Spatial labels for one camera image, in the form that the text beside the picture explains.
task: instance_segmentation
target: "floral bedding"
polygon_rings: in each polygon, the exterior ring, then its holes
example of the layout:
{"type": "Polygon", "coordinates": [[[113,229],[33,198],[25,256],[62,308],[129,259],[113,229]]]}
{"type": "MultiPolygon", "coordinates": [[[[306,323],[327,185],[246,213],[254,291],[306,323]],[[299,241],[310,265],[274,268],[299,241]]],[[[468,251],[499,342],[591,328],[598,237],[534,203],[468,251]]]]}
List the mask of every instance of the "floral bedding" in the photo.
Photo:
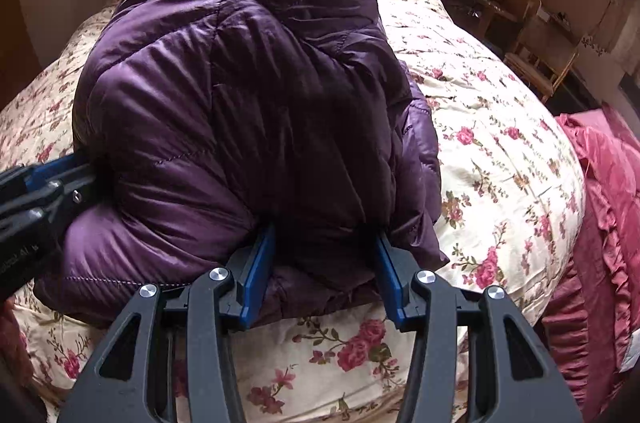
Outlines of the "floral bedding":
{"type": "MultiPolygon", "coordinates": [[[[46,162],[72,149],[70,111],[90,49],[112,0],[85,21],[59,60],[0,113],[0,170],[46,162]]],[[[433,111],[440,139],[442,217],[436,233],[450,283],[506,288],[536,321],[577,237],[584,185],[574,151],[553,117],[495,56],[457,28],[439,0],[378,0],[398,58],[433,111]]],[[[30,286],[16,314],[34,365],[34,384],[55,421],[100,331],[41,304],[30,286]]],[[[247,420],[395,421],[413,336],[386,320],[382,305],[283,320],[233,336],[247,420]]],[[[453,419],[465,412],[467,344],[458,334],[453,419]]],[[[185,363],[178,356],[179,420],[189,420],[185,363]]]]}

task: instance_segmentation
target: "silver bolt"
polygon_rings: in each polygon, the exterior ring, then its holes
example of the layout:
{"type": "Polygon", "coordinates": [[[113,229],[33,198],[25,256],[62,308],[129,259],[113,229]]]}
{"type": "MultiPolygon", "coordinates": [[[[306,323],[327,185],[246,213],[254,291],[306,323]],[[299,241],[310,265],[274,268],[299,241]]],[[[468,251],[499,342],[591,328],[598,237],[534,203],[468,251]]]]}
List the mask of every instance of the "silver bolt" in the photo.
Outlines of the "silver bolt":
{"type": "Polygon", "coordinates": [[[422,282],[423,284],[432,284],[436,282],[436,274],[428,269],[422,269],[417,274],[416,277],[418,282],[422,282]]]}
{"type": "Polygon", "coordinates": [[[229,270],[226,268],[214,268],[209,272],[209,278],[219,282],[229,276],[229,270]]]}
{"type": "Polygon", "coordinates": [[[140,288],[140,296],[143,298],[151,298],[156,293],[158,293],[158,286],[155,284],[145,284],[140,288]]]}
{"type": "Polygon", "coordinates": [[[486,294],[494,300],[500,300],[501,298],[504,298],[504,289],[498,286],[489,286],[486,294]]]}

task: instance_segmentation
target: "pink fabric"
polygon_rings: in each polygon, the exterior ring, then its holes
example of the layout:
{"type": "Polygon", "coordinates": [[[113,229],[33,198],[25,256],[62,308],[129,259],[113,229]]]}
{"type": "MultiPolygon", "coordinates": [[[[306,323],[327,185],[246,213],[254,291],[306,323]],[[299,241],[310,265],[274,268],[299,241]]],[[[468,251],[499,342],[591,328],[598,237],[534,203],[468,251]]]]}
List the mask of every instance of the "pink fabric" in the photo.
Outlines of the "pink fabric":
{"type": "Polygon", "coordinates": [[[640,144],[611,109],[558,123],[585,174],[586,210],[543,324],[588,422],[622,385],[620,366],[640,327],[640,144]]]}

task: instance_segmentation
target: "purple puffer jacket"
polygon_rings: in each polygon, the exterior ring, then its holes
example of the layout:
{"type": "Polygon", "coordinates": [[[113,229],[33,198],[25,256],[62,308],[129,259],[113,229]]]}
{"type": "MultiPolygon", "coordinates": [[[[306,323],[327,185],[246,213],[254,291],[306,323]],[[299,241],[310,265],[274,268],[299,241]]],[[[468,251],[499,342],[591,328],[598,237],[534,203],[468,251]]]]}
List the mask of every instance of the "purple puffer jacket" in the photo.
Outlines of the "purple puffer jacket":
{"type": "Polygon", "coordinates": [[[376,0],[123,0],[89,56],[76,146],[113,197],[72,223],[50,307],[101,323],[143,283],[193,281],[276,223],[261,320],[376,297],[359,234],[440,268],[431,112],[376,0]]]}

